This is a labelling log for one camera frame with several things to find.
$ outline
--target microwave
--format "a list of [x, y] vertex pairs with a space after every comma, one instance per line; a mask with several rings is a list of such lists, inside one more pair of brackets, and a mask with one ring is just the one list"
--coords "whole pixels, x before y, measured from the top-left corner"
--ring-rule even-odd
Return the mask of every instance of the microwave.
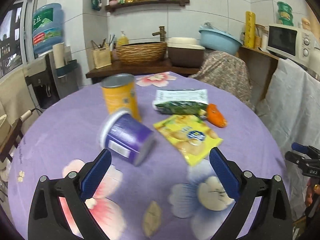
[[267, 50], [308, 67], [310, 53], [320, 48], [311, 31], [297, 27], [270, 24]]

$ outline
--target microwave door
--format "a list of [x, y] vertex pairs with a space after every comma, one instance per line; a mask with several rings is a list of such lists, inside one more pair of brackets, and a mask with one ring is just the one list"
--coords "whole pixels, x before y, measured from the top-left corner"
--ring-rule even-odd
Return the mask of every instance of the microwave door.
[[297, 34], [295, 30], [270, 26], [268, 47], [295, 56]]

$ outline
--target purple cup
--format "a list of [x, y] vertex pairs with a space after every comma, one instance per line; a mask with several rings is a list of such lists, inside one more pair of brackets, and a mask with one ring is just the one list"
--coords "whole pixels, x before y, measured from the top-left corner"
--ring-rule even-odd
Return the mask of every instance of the purple cup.
[[99, 145], [122, 156], [138, 166], [148, 155], [154, 141], [154, 132], [131, 116], [127, 108], [111, 114], [101, 128]]

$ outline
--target woven bowl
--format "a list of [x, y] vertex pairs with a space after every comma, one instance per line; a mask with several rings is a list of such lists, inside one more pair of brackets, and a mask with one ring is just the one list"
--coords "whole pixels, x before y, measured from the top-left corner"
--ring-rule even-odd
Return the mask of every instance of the woven bowl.
[[135, 43], [116, 47], [117, 56], [126, 65], [161, 60], [167, 50], [166, 42]]

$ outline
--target microwave knob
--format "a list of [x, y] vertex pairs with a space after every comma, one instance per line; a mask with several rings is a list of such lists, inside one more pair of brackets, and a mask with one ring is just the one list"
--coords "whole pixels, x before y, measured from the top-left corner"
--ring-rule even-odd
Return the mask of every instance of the microwave knob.
[[307, 49], [304, 49], [304, 50], [303, 50], [303, 55], [304, 55], [305, 57], [308, 57], [309, 51], [308, 51]]
[[303, 42], [304, 42], [304, 44], [306, 44], [307, 46], [310, 44], [310, 41], [309, 41], [307, 38], [305, 38], [305, 39], [303, 40]]

